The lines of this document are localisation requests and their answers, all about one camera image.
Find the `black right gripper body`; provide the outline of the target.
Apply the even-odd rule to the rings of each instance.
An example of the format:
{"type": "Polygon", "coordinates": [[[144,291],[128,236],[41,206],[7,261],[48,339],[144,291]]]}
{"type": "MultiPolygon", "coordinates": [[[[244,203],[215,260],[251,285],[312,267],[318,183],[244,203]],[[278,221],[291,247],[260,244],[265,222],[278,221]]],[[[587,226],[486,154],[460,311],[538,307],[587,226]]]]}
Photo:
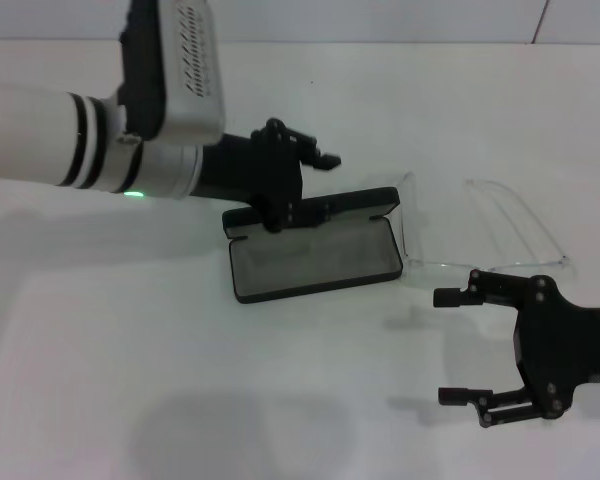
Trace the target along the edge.
{"type": "Polygon", "coordinates": [[[578,306],[552,278],[532,276],[516,308],[514,350],[523,383],[541,416],[557,419],[578,387],[600,384],[600,307],[578,306]]]}

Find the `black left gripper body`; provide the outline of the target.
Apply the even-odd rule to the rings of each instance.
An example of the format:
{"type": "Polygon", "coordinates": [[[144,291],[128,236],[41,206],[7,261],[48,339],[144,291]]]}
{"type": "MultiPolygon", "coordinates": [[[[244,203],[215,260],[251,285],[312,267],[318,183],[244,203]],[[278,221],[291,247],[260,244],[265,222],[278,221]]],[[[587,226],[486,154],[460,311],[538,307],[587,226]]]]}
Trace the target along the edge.
{"type": "Polygon", "coordinates": [[[302,198],[301,159],[306,136],[271,118],[250,137],[225,134],[203,148],[200,174],[191,195],[241,202],[278,233],[302,198]]]}

